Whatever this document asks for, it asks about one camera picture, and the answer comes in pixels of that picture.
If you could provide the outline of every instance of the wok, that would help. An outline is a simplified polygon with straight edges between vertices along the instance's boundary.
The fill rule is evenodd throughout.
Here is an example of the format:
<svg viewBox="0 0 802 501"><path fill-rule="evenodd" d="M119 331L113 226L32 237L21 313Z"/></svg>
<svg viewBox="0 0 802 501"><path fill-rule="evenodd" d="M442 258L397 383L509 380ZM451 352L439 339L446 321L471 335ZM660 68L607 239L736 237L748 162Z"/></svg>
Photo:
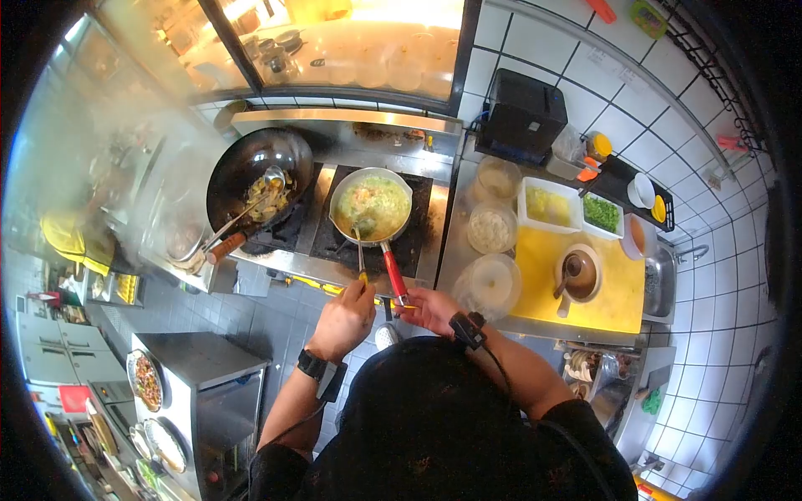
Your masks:
<svg viewBox="0 0 802 501"><path fill-rule="evenodd" d="M285 188L287 205L264 222L243 216L220 236L223 242L207 254L210 262L218 262L254 233L284 220L309 186L313 171L309 144L298 133L282 128L264 128L242 136L217 161L206 190L206 214L214 232L245 210L248 189L273 165L292 180Z"/></svg>
<svg viewBox="0 0 802 501"><path fill-rule="evenodd" d="M334 227L340 231L340 233L346 239L359 245L359 241L356 239L356 235L351 232L351 228L341 228L338 226L337 221L334 218L334 213L340 204L342 194L345 193L350 186L359 183L368 176L378 176L393 181L401 187L409 199L409 210L407 211L407 215L404 218L403 224L399 226L390 236L381 240L371 240L370 238L362 239L362 245L364 247L380 246L382 248L384 264L387 266L387 274L390 276L390 283L393 285L393 293L395 294L396 304L404 306L408 303L407 286L403 283L401 270L395 263L395 256L393 256L392 249L390 248L390 242L403 233L405 229L407 229L407 225L409 224L409 216L412 213L412 188L409 187L409 185L401 178L401 176L393 171L387 170L386 168L361 168L358 171L352 172L348 176L345 176L345 178L340 181L340 184L338 184L332 192L331 203L329 205L329 219L332 223L334 223Z"/></svg>

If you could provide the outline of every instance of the sink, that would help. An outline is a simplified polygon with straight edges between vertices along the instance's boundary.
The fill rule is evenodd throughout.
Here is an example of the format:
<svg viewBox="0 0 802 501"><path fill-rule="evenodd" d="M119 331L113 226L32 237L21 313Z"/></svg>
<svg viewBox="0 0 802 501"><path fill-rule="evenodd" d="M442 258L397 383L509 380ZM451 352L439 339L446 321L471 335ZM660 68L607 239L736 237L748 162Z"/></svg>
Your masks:
<svg viewBox="0 0 802 501"><path fill-rule="evenodd" d="M643 319L670 324L674 321L677 294L677 265L673 249L659 241L657 252L647 257L645 262Z"/></svg>

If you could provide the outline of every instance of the yellow tray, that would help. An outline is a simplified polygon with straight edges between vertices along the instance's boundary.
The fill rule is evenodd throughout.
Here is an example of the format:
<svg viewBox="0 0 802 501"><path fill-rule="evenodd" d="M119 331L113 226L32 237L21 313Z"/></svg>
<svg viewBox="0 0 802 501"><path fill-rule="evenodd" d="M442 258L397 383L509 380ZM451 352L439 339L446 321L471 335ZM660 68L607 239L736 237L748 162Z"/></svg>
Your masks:
<svg viewBox="0 0 802 501"><path fill-rule="evenodd" d="M554 299L557 283L554 267L573 244L589 245L601 259L602 282L598 295L584 305L573 303L567 318L557 316L560 301ZM523 286L520 300L510 314L518 317L576 325L589 329L637 334L643 312L643 260L632 261L618 240L604 240L585 232L544 232L520 227L516 264Z"/></svg>

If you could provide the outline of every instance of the black wok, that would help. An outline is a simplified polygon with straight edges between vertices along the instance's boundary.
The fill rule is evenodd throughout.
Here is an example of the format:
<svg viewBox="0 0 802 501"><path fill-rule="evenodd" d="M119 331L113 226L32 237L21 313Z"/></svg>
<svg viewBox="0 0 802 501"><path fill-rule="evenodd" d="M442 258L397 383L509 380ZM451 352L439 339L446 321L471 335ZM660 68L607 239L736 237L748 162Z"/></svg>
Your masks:
<svg viewBox="0 0 802 501"><path fill-rule="evenodd" d="M248 189L272 165L292 180L286 185L287 205L264 222L243 216L221 235L223 243L210 252L211 262L239 248L254 233L283 220L309 186L313 171L309 144L296 132L281 128L260 129L241 137L217 161L206 190L206 214L214 232L245 209Z"/></svg>

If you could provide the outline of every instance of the hand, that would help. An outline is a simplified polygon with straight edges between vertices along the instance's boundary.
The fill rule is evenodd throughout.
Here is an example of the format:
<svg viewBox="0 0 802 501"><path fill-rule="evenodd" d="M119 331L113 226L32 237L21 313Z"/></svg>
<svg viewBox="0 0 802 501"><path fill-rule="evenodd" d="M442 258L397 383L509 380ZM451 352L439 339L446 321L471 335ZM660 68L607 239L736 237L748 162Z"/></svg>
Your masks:
<svg viewBox="0 0 802 501"><path fill-rule="evenodd" d="M454 339L454 329L448 324L455 313L461 311L468 313L460 308L446 293L429 289L409 289L409 304L417 308L395 307L395 312L401 316L401 320L407 324L417 325L429 329L435 334L439 334L449 339Z"/></svg>
<svg viewBox="0 0 802 501"><path fill-rule="evenodd" d="M352 281L323 307L318 326L305 348L323 360L342 363L371 331L376 317L375 295L373 285L365 287L362 281Z"/></svg>

